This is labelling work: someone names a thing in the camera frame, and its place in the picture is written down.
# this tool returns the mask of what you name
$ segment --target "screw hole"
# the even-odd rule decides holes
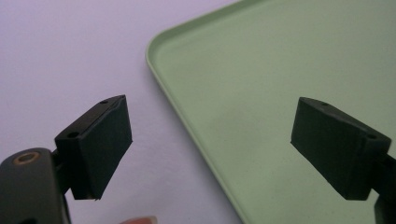
[[[36,224],[37,220],[34,218],[25,219],[24,221],[20,222],[20,224]]]
[[[40,153],[38,153],[38,152],[23,153],[19,157],[15,158],[14,164],[24,165],[24,164],[30,163],[32,161],[35,161],[39,156],[40,156]]]
[[[368,138],[371,138],[371,139],[376,139],[376,136],[373,135],[373,134],[368,134],[367,137],[368,137]]]
[[[79,135],[78,132],[74,132],[74,133],[68,134],[67,137],[68,137],[68,138],[75,138],[75,137],[77,137],[78,135]]]

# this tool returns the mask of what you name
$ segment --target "white surface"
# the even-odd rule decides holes
[[[0,2],[0,160],[55,149],[91,106],[126,94],[134,142],[101,201],[66,194],[73,223],[240,223],[145,62],[156,34],[232,2]]]

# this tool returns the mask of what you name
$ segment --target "green plastic tray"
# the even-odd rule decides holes
[[[300,96],[396,139],[396,1],[242,1],[156,36],[153,74],[245,223],[375,223],[290,144]],[[395,156],[395,149],[390,155]]]

